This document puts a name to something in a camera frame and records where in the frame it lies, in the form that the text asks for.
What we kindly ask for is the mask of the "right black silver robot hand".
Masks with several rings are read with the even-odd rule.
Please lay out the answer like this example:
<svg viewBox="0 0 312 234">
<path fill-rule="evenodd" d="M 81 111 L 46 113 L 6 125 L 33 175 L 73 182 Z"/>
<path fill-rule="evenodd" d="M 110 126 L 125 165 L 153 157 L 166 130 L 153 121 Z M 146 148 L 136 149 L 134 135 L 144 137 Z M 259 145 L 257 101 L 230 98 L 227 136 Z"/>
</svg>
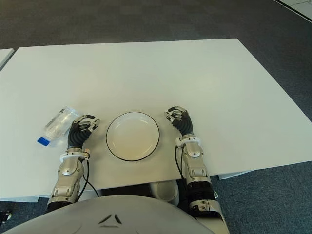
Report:
<svg viewBox="0 0 312 234">
<path fill-rule="evenodd" d="M 164 116 L 170 123 L 184 135 L 193 135 L 193 123 L 186 109 L 174 106 L 164 112 Z"/>
</svg>

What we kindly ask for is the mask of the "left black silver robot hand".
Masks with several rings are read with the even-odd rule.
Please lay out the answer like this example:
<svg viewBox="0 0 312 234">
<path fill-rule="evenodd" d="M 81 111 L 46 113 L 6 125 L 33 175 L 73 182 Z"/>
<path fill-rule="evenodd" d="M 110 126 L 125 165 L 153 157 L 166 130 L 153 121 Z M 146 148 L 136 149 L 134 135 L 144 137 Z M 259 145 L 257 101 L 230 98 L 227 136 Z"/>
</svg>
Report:
<svg viewBox="0 0 312 234">
<path fill-rule="evenodd" d="M 82 115 L 76 118 L 69 129 L 67 138 L 67 149 L 82 149 L 85 141 L 98 127 L 100 120 L 92 115 Z"/>
</svg>

